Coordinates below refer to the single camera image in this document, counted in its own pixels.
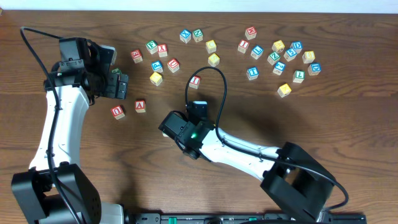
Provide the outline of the blue T block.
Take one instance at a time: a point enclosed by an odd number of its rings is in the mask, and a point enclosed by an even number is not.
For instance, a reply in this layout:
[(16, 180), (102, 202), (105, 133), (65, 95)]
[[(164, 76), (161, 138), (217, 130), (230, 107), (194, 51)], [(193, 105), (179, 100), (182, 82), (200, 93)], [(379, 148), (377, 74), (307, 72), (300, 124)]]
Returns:
[(255, 80), (259, 76), (259, 70), (257, 67), (250, 67), (247, 69), (246, 75), (248, 80)]

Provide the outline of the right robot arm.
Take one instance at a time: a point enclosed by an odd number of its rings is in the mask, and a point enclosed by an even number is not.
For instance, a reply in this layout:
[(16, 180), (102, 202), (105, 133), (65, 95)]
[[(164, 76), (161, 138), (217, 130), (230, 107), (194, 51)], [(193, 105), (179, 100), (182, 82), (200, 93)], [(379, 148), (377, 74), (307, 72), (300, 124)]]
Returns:
[(207, 117), (207, 103), (192, 101), (187, 113), (171, 111), (159, 130), (192, 159), (203, 158), (243, 171), (291, 218), (318, 222), (335, 178), (300, 146), (261, 146), (224, 132)]

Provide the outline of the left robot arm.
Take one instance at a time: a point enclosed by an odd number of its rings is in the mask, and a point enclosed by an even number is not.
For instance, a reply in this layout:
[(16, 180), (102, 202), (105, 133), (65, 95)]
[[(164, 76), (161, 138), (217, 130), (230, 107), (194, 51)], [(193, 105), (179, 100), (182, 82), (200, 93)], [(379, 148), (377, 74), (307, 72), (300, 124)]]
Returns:
[(120, 204), (102, 202), (80, 168), (83, 122), (97, 96), (125, 99), (128, 77), (110, 71), (116, 49), (84, 38), (60, 39), (61, 60), (46, 71), (47, 114), (27, 172), (11, 183), (28, 223), (131, 223)]

